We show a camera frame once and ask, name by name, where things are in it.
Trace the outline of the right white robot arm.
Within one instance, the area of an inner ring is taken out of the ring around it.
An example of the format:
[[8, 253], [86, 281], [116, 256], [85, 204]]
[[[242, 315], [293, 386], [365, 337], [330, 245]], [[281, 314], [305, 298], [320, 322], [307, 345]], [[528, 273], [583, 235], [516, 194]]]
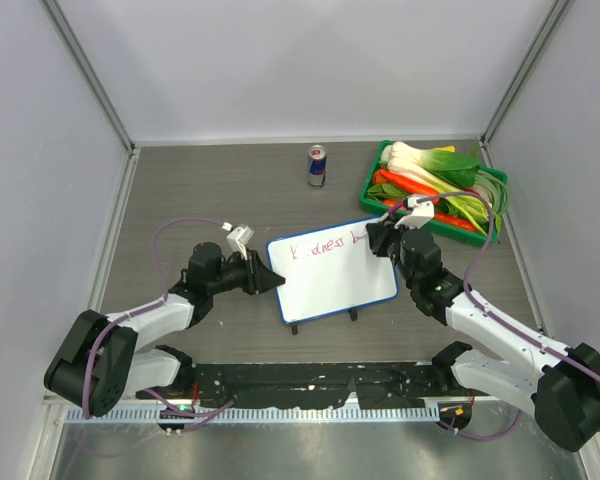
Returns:
[[600, 433], [600, 354], [569, 347], [489, 304], [446, 269], [433, 236], [381, 219], [367, 225], [369, 247], [391, 261], [416, 308], [497, 354], [491, 359], [462, 342], [433, 359], [431, 380], [445, 395], [461, 388], [494, 396], [531, 416], [564, 450], [580, 450]]

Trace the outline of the pink capped marker pen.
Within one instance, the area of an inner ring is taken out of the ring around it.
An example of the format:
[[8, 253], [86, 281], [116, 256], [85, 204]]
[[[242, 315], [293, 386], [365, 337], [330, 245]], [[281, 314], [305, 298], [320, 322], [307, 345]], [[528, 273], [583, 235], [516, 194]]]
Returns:
[[390, 199], [385, 199], [383, 201], [383, 205], [387, 207], [386, 212], [378, 219], [379, 222], [390, 219], [396, 212], [404, 211], [404, 201], [394, 201]]

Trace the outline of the blue framed whiteboard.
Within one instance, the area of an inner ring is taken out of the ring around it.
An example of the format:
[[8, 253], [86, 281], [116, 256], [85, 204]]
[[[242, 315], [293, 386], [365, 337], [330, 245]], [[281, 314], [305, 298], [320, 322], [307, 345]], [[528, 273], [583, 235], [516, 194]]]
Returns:
[[289, 327], [394, 299], [397, 274], [369, 247], [369, 217], [269, 241], [271, 270], [285, 279], [276, 288], [281, 321]]

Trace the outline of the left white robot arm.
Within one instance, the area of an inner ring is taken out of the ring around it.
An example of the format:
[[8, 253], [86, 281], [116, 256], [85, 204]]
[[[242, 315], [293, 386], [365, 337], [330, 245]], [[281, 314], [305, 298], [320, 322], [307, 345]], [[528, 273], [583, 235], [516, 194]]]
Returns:
[[122, 397], [140, 392], [183, 398], [196, 382], [193, 360], [159, 339], [197, 325], [218, 294], [259, 295], [284, 282], [255, 250], [224, 256], [219, 245], [200, 243], [166, 297], [121, 313], [80, 313], [45, 372], [44, 387], [86, 417], [102, 417]]

